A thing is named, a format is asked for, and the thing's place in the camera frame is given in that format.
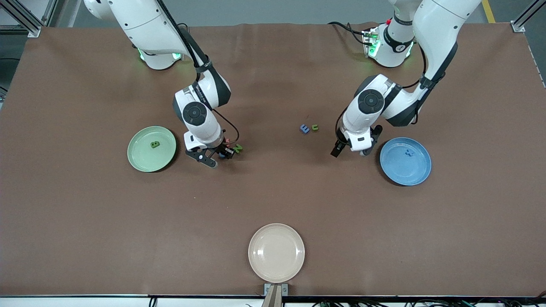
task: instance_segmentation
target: yellow floor line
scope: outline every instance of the yellow floor line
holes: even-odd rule
[[[487,17],[488,23],[495,23],[495,17],[493,16],[493,11],[489,5],[489,0],[482,0],[483,10],[485,11],[485,16]]]

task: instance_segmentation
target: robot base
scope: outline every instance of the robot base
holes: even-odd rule
[[[405,52],[394,52],[393,48],[385,42],[384,32],[386,24],[379,25],[367,32],[362,33],[362,39],[371,46],[364,45],[366,57],[373,58],[379,65],[385,67],[396,67],[402,64],[410,56],[413,42]]]

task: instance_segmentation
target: blue plate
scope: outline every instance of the blue plate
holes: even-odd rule
[[[379,155],[385,174],[394,182],[414,186],[430,175],[430,155],[419,142],[409,138],[395,138],[385,143]]]

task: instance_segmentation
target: plate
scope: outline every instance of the plate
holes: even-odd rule
[[[432,169],[432,161],[425,147],[410,138],[395,138],[386,142],[379,161],[387,177],[405,186],[425,181]]]
[[[160,126],[140,130],[129,142],[127,158],[139,171],[158,171],[173,159],[176,139],[171,131]]]
[[[290,226],[274,223],[260,228],[248,245],[250,266],[261,279],[279,284],[300,271],[304,242]]]

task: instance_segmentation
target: gray floor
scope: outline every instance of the gray floor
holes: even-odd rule
[[[315,23],[330,21],[363,23],[384,22],[392,17],[393,7],[378,0],[164,0],[177,22],[189,26],[233,26],[241,23]],[[469,22],[487,22],[483,7]],[[81,5],[74,27],[117,27],[114,22],[96,19]]]

